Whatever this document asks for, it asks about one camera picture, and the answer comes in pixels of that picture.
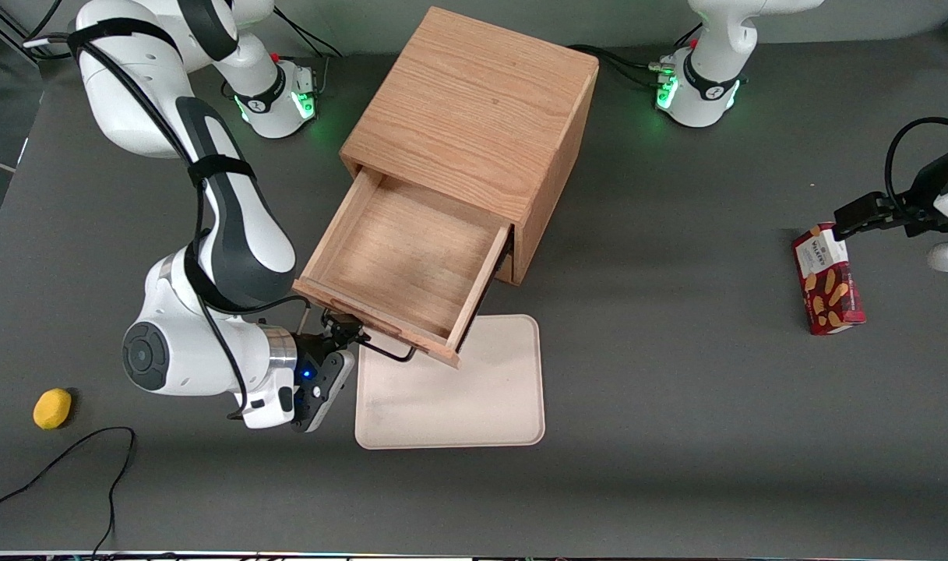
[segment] black strap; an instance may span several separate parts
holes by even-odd
[[[242,313],[249,313],[250,310],[252,310],[236,305],[236,303],[229,301],[225,295],[222,295],[220,291],[217,290],[217,286],[210,277],[207,276],[207,273],[204,273],[203,267],[200,266],[196,258],[196,251],[193,249],[193,244],[186,246],[186,251],[183,256],[182,270],[186,273],[186,280],[189,281],[189,285],[193,288],[193,291],[196,292],[200,298],[203,298],[203,301],[209,305],[210,308],[216,309],[218,312],[231,313],[233,316],[241,316]]]
[[[730,88],[733,88],[733,85],[737,83],[737,79],[740,79],[740,75],[738,74],[733,78],[727,79],[726,82],[713,82],[712,79],[699,76],[699,73],[695,72],[695,67],[692,65],[692,53],[687,54],[682,68],[685,72],[685,79],[699,91],[702,99],[706,101],[715,101],[722,98],[723,94],[729,92]]]
[[[179,53],[178,47],[175,46],[175,42],[172,41],[170,35],[165,33],[165,29],[153,23],[133,18],[110,18],[109,20],[97,21],[89,27],[79,29],[79,31],[74,31],[69,35],[69,50],[78,57],[79,49],[81,49],[84,43],[89,43],[102,37],[120,37],[131,35],[132,33],[150,35],[156,39],[161,39],[165,43],[169,43],[172,49],[175,49],[175,52]]]
[[[246,106],[252,113],[266,113],[273,106],[273,102],[280,99],[280,96],[286,92],[286,73],[277,65],[277,78],[273,80],[273,85],[259,95],[243,96],[241,93],[235,93],[242,105]]]
[[[242,174],[248,175],[253,180],[256,178],[256,172],[245,160],[224,156],[221,153],[201,157],[186,168],[186,173],[189,174],[190,181],[193,181],[193,187],[197,189],[200,189],[203,180],[217,174]]]
[[[212,153],[209,156],[201,157],[186,168],[186,173],[189,174],[190,181],[193,181],[193,187],[197,189],[203,188],[203,180],[217,174],[242,174],[248,175],[253,180],[256,178],[252,166],[249,166],[245,160],[224,156],[221,153]],[[236,305],[217,290],[217,285],[207,276],[207,273],[204,273],[203,267],[200,266],[193,244],[186,246],[182,269],[186,273],[186,280],[189,281],[190,287],[200,298],[203,298],[203,301],[210,308],[220,310],[220,312],[232,313],[236,316],[249,312],[250,309]]]

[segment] red snack box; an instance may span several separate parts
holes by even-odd
[[[832,228],[832,221],[817,224],[791,244],[809,332],[815,335],[865,323],[862,300],[851,278],[848,247],[833,238]]]

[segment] green led light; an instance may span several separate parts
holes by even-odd
[[[290,92],[290,98],[304,120],[314,117],[314,96],[310,93]]]
[[[678,89],[678,79],[672,76],[663,86],[661,86],[661,91],[657,94],[657,105],[661,109],[667,109],[671,107],[671,102],[674,100],[674,93]]]
[[[737,83],[733,85],[733,93],[730,93],[730,100],[726,102],[727,109],[730,109],[730,107],[733,107],[733,100],[737,98],[738,89],[740,89],[740,79],[737,79]]]
[[[245,107],[241,106],[241,102],[238,100],[238,96],[234,96],[234,103],[238,106],[238,110],[241,111],[241,120],[248,123],[248,115],[245,114]]]

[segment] wooden drawer cabinet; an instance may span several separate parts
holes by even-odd
[[[495,271],[526,276],[597,71],[588,55],[430,9],[342,146],[355,181],[294,289],[458,366]]]

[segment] wooden panel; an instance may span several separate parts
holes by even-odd
[[[562,135],[563,143],[558,152],[553,155],[553,160],[548,168],[546,179],[533,209],[523,227],[516,227],[516,248],[514,248],[512,283],[521,284],[526,277],[526,271],[533,260],[533,255],[537,251],[542,234],[546,230],[546,224],[549,224],[549,217],[553,214],[556,202],[560,199],[564,185],[567,184],[567,178],[570,177],[570,171],[577,161],[577,153],[580,152],[581,137],[584,134],[584,124],[588,118],[588,108],[591,106],[591,94],[594,92],[595,77],[598,70],[595,69],[591,75],[591,81],[587,88],[581,92],[580,98],[576,101],[576,110],[574,118],[567,123],[567,130]]]
[[[352,227],[359,220],[363,210],[366,209],[370,198],[377,191],[378,185],[384,175],[377,171],[362,170],[356,175],[356,181],[353,181],[352,187],[345,199],[342,199],[342,205],[336,210],[335,217],[328,223],[325,234],[318,242],[318,248],[327,249],[327,251],[316,251],[304,267],[303,276],[320,278],[332,263],[332,259],[338,256],[339,249],[345,243]]]
[[[495,276],[495,266],[498,265],[498,256],[502,255],[502,252],[505,251],[505,244],[508,241],[509,228],[499,228],[498,234],[495,235],[495,241],[488,250],[488,255],[495,256],[495,258],[485,259],[481,264],[481,271],[478,273],[477,278],[474,278],[474,285],[470,288],[467,301],[463,303],[463,308],[460,309],[459,315],[456,316],[456,323],[453,324],[453,329],[451,333],[449,333],[449,340],[446,341],[446,347],[459,347],[460,338],[463,338],[464,334],[466,334],[467,326],[474,320],[474,313],[477,311],[477,306],[481,303],[481,296],[484,294],[484,291],[488,290],[488,283],[491,283],[491,278]]]
[[[300,277],[293,281],[293,291],[297,294],[305,295],[311,302],[317,302],[328,309],[337,309],[339,312],[352,313],[358,317],[364,326],[370,330],[378,330],[380,333],[394,337],[395,340],[403,344],[413,345],[414,348],[423,351],[440,362],[451,365],[454,369],[460,367],[460,356],[456,354],[455,349],[447,348],[445,341],[441,338],[432,337],[420,327],[411,326],[399,317],[389,316],[381,310],[366,305],[366,303],[357,301],[355,298],[339,294],[332,288],[325,287],[324,284],[317,283],[316,280]]]
[[[524,224],[594,57],[431,8],[342,146],[362,164]]]

